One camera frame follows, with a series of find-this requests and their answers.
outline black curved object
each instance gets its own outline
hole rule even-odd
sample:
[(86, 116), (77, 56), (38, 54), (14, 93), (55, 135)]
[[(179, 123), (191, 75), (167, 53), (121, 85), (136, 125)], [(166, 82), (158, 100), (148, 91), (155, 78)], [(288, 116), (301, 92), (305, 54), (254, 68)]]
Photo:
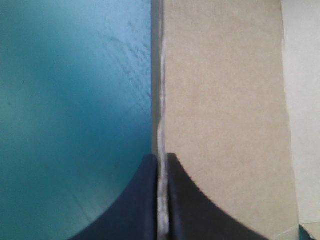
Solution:
[(158, 162), (147, 155), (122, 195), (71, 240), (155, 240)]
[(173, 153), (168, 154), (168, 187), (171, 240), (266, 240), (210, 201)]

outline white wall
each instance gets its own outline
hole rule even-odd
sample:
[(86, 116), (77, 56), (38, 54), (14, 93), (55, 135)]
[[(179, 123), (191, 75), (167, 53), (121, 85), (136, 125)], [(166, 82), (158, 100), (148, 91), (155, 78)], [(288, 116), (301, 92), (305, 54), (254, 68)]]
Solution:
[(320, 222), (320, 1), (282, 0), (282, 12), (299, 220)]

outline cardboard edge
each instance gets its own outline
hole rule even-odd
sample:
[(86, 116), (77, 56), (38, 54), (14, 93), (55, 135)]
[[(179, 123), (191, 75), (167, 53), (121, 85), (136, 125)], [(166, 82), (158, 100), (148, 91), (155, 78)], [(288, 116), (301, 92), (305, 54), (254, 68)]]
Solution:
[(301, 227), (309, 234), (311, 239), (320, 240), (320, 222), (303, 223)]

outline teal panel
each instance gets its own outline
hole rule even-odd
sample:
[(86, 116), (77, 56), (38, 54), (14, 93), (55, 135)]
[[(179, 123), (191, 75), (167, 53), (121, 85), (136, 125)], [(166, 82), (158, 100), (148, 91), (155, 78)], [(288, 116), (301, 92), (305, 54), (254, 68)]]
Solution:
[(300, 234), (300, 240), (312, 240), (312, 238), (309, 236), (309, 234), (304, 230), (302, 226), (299, 226), (299, 234)]
[(150, 0), (0, 0), (0, 240), (92, 223), (151, 124)]

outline cardboard box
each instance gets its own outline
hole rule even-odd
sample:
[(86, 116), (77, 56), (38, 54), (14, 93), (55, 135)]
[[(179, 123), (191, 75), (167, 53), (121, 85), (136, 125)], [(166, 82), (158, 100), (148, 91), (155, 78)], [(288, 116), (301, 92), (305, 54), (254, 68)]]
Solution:
[[(292, 57), (283, 58), (284, 38), (297, 41), (290, 21), (300, 14), (290, 8), (302, 4), (290, 2), (164, 0), (166, 151), (176, 153), (200, 189), (247, 227), (272, 240), (297, 240), (299, 224), (309, 224), (305, 229), (320, 239), (320, 163), (313, 158), (304, 165), (299, 155), (296, 139), (302, 133), (294, 116), (303, 107), (292, 100), (299, 88), (286, 88), (297, 65), (284, 62), (284, 77), (283, 60)], [(161, 74), (156, 39), (162, 36), (155, 21), (153, 30), (156, 136)], [(156, 153), (156, 138), (153, 143)], [(312, 176), (305, 180), (309, 170)]]

